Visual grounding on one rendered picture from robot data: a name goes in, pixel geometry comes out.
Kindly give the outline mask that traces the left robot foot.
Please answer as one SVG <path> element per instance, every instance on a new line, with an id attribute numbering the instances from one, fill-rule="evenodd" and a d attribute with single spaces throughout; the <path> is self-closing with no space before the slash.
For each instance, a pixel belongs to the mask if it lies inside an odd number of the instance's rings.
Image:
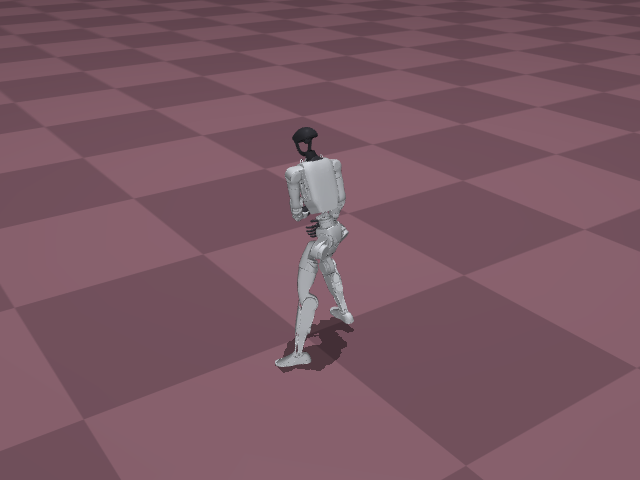
<path id="1" fill-rule="evenodd" d="M 300 355 L 300 353 L 298 353 L 298 355 Z M 288 366 L 293 366 L 298 364 L 308 364 L 310 362 L 311 362 L 310 355 L 307 352 L 302 352 L 300 357 L 297 355 L 294 356 L 293 353 L 291 353 L 286 357 L 277 359 L 275 361 L 275 365 L 279 367 L 288 367 Z"/>

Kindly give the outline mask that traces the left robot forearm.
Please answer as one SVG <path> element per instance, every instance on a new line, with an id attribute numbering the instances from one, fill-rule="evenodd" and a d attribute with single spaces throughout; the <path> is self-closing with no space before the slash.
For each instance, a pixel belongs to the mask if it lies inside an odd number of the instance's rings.
<path id="1" fill-rule="evenodd" d="M 302 207 L 303 208 L 303 207 Z M 302 212 L 302 208 L 300 209 L 292 209 L 291 206 L 291 198 L 290 198 L 290 209 L 291 209 L 291 213 L 292 213 L 292 217 L 298 222 L 304 218 L 307 218 L 309 211 L 307 212 Z"/>

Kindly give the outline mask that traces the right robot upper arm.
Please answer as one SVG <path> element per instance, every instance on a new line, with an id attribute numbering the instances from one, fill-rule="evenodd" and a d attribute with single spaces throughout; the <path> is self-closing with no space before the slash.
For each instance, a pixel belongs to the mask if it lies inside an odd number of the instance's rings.
<path id="1" fill-rule="evenodd" d="M 343 182 L 343 178 L 342 178 L 342 173 L 341 173 L 341 162 L 337 159 L 330 159 L 333 167 L 334 167 L 334 172 L 335 172 L 335 177 L 336 177 L 336 181 L 337 181 L 337 186 L 338 186 L 338 192 L 339 192 L 339 198 L 338 198 L 338 203 L 342 202 L 346 199 L 346 194 L 345 194 L 345 190 L 344 190 L 344 182 Z"/>

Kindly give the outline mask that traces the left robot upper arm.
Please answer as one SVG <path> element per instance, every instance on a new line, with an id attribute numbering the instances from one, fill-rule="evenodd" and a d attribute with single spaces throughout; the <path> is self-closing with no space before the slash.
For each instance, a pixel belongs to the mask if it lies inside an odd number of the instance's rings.
<path id="1" fill-rule="evenodd" d="M 289 167 L 285 172 L 285 179 L 289 196 L 291 198 L 292 209 L 300 209 L 303 207 L 303 199 L 300 197 L 300 180 L 303 176 L 304 168 L 302 166 Z"/>

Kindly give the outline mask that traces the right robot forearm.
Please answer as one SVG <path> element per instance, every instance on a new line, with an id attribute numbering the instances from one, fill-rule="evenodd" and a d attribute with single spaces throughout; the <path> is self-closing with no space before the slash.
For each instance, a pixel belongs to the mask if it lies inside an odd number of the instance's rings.
<path id="1" fill-rule="evenodd" d="M 337 221 L 337 218 L 339 217 L 340 211 L 343 208 L 344 204 L 345 200 L 338 203 L 338 208 L 329 211 L 328 214 L 332 215 L 335 221 Z"/>

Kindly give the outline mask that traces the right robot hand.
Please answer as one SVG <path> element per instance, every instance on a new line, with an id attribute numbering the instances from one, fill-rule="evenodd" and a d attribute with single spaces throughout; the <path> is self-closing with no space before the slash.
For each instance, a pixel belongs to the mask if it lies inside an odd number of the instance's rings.
<path id="1" fill-rule="evenodd" d="M 335 220 L 334 220 L 334 221 L 335 221 Z M 313 225 L 313 226 L 306 227 L 307 229 L 314 228 L 314 229 L 312 229 L 312 230 L 306 230 L 306 232 L 312 232 L 312 233 L 308 233 L 308 235 L 313 235 L 313 236 L 310 236 L 310 237 L 312 237 L 312 238 L 313 238 L 313 237 L 317 237 L 317 236 L 316 236 L 316 229 L 319 227 L 319 221 L 318 221 L 318 220 L 311 220 L 310 222 L 317 222 L 317 223 L 316 223 L 315 225 Z M 316 228 L 315 228 L 315 227 L 316 227 Z M 313 232 L 313 231 L 315 231 L 315 232 Z M 315 235 L 314 235 L 314 234 L 315 234 Z"/>

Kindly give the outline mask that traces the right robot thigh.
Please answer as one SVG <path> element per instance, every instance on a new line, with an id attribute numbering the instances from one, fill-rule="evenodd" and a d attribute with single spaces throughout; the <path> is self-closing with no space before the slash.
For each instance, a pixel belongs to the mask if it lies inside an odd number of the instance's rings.
<path id="1" fill-rule="evenodd" d="M 346 236 L 349 234 L 349 231 L 342 224 L 341 224 L 341 226 L 342 226 L 343 238 L 340 240 L 340 242 L 342 242 L 346 238 Z M 336 251 L 339 243 L 337 245 L 329 248 L 329 252 L 328 252 L 328 255 L 326 256 L 326 258 L 324 260 L 320 260 L 319 269 L 320 269 L 321 272 L 323 272 L 323 274 L 331 274 L 331 273 L 334 272 L 335 266 L 334 266 L 334 263 L 333 263 L 331 257 L 333 255 L 333 253 Z"/>

